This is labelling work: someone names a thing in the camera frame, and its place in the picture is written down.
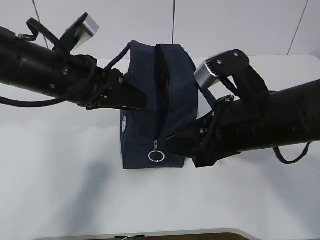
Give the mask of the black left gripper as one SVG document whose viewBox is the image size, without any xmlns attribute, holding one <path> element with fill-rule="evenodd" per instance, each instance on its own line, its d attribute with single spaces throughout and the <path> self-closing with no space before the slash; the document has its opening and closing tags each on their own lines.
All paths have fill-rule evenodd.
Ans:
<svg viewBox="0 0 320 240">
<path fill-rule="evenodd" d="M 130 84 L 120 84 L 124 75 L 117 69 L 105 70 L 89 55 L 79 58 L 88 67 L 88 73 L 67 88 L 67 99 L 87 110 L 117 109 L 140 110 L 147 103 L 147 96 Z"/>
</svg>

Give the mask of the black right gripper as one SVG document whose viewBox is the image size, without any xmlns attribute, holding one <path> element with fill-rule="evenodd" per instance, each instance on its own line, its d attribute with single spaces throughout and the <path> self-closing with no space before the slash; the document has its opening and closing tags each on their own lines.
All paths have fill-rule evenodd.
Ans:
<svg viewBox="0 0 320 240">
<path fill-rule="evenodd" d="M 234 83 L 223 81 L 239 100 L 231 95 L 216 99 L 201 86 L 212 110 L 166 139 L 171 154 L 190 158 L 195 167 L 203 168 L 242 152 L 275 147 L 263 110 L 263 101 L 271 95 L 265 81 L 258 74 L 232 77 Z"/>
</svg>

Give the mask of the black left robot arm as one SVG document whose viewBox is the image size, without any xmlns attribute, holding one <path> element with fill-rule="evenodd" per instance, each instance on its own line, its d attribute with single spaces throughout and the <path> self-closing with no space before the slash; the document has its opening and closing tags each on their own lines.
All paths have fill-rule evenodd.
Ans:
<svg viewBox="0 0 320 240">
<path fill-rule="evenodd" d="M 0 29 L 0 82 L 28 90 L 50 100 L 2 100 L 13 107 L 47 107 L 70 102 L 87 110 L 140 110 L 147 96 L 126 80 L 118 69 L 98 67 L 89 55 L 63 56 L 58 51 L 25 41 Z"/>
</svg>

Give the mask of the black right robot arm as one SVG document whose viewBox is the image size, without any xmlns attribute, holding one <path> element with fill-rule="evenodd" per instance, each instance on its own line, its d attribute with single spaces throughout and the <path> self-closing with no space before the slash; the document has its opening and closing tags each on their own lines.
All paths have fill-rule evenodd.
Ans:
<svg viewBox="0 0 320 240">
<path fill-rule="evenodd" d="M 166 139 L 169 152 L 192 159 L 197 168 L 247 151 L 273 149 L 320 139 L 320 82 L 280 91 L 262 90 L 252 99 L 227 95 L 214 109 Z"/>
</svg>

